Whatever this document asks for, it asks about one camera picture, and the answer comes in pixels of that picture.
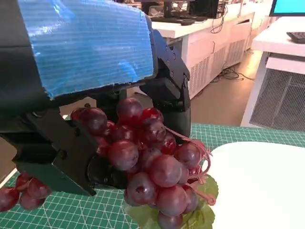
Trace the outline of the black left hand blue tape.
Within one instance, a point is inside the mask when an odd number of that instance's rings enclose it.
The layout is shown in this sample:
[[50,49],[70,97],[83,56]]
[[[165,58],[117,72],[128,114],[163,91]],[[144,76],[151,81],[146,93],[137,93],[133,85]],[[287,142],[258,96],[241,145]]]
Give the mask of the black left hand blue tape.
[[13,162],[54,191],[93,196],[127,178],[94,153],[85,127],[60,107],[91,97],[111,119],[139,86],[183,136],[191,128],[189,70],[141,10],[111,0],[0,3],[0,135]]

